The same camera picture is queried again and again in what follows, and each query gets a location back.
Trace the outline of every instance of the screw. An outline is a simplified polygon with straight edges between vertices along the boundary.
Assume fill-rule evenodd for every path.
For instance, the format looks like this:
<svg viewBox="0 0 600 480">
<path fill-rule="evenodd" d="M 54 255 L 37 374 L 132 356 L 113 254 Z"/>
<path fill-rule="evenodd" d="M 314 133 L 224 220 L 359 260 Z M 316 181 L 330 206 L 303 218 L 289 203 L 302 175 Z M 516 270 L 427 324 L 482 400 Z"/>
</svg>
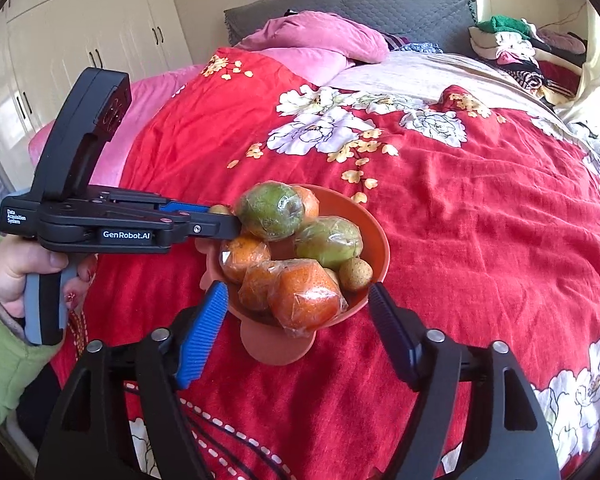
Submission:
<svg viewBox="0 0 600 480">
<path fill-rule="evenodd" d="M 151 339 L 156 342 L 166 341 L 171 332 L 169 332 L 168 328 L 156 328 L 153 332 L 151 332 Z"/>
<path fill-rule="evenodd" d="M 509 352 L 509 347 L 507 346 L 507 344 L 503 341 L 496 341 L 493 343 L 493 349 L 498 353 L 498 354 L 506 354 L 507 352 Z"/>
<path fill-rule="evenodd" d="M 440 330 L 434 329 L 427 332 L 427 338 L 434 343 L 442 343 L 445 340 L 445 335 Z"/>
<path fill-rule="evenodd" d="M 94 339 L 87 345 L 87 352 L 89 352 L 90 354 L 95 354 L 102 350 L 102 346 L 102 341 L 100 341 L 99 339 Z"/>
</svg>

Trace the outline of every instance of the bowl of fruit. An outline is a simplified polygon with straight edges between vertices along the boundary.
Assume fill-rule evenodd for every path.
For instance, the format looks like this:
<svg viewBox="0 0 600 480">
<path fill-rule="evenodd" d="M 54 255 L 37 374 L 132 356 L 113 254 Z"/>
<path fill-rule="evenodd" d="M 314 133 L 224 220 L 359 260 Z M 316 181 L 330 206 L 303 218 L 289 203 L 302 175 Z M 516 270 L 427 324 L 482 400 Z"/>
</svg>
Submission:
<svg viewBox="0 0 600 480">
<path fill-rule="evenodd" d="M 317 330 L 343 322 L 367 304 L 367 289 L 386 276 L 390 252 L 376 219 L 350 198 L 320 186 L 263 182 L 231 210 L 235 240 L 196 239 L 206 254 L 200 287 L 227 283 L 229 311 L 257 361 L 286 365 L 304 356 Z"/>
</svg>

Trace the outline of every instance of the bowl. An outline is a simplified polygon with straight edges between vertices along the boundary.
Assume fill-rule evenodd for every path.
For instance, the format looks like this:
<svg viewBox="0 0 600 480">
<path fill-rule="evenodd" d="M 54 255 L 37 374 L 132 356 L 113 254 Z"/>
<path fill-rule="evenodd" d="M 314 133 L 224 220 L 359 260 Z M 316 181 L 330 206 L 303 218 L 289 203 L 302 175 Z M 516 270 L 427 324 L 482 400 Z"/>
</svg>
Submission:
<svg viewBox="0 0 600 480">
<path fill-rule="evenodd" d="M 373 269 L 372 281 L 381 282 L 389 268 L 389 242 L 378 221 L 350 198 L 325 187 L 302 184 L 310 189 L 320 201 L 320 216 L 340 216 L 353 222 L 360 229 L 363 251 L 360 258 Z M 257 314 L 245 309 L 238 299 L 239 286 L 228 282 L 220 267 L 220 242 L 196 239 L 196 248 L 206 254 L 206 271 L 200 280 L 200 288 L 207 290 L 215 280 L 226 282 L 229 288 L 229 312 L 240 319 L 240 339 L 246 351 L 257 361 L 282 366 L 304 356 L 315 341 L 315 332 L 307 337 L 288 335 L 271 314 Z M 287 238 L 270 243 L 272 260 L 294 258 L 293 240 Z M 341 323 L 359 312 L 368 301 L 366 290 L 344 293 L 348 309 L 327 323 L 323 328 Z"/>
</svg>

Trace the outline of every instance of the gray headboard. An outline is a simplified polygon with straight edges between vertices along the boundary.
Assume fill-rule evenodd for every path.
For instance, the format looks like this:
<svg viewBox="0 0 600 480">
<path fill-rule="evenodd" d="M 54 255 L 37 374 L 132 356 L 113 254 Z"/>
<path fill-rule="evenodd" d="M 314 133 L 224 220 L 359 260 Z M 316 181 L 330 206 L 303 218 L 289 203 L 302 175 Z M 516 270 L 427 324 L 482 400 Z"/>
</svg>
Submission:
<svg viewBox="0 0 600 480">
<path fill-rule="evenodd" d="M 224 12 L 233 46 L 287 9 L 335 12 L 413 43 L 438 43 L 448 53 L 473 57 L 468 28 L 477 18 L 476 0 L 259 0 Z"/>
</svg>

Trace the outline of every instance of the white curtain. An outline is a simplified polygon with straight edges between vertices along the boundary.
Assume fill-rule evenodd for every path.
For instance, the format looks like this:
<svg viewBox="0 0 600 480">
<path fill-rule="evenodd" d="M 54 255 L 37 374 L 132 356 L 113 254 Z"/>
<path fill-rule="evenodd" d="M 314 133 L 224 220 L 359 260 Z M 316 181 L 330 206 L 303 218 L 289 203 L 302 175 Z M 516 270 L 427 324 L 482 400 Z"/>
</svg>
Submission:
<svg viewBox="0 0 600 480">
<path fill-rule="evenodd" d="M 565 124 L 584 123 L 600 137 L 600 16 L 588 2 L 589 48 L 575 101 L 555 107 Z"/>
</svg>

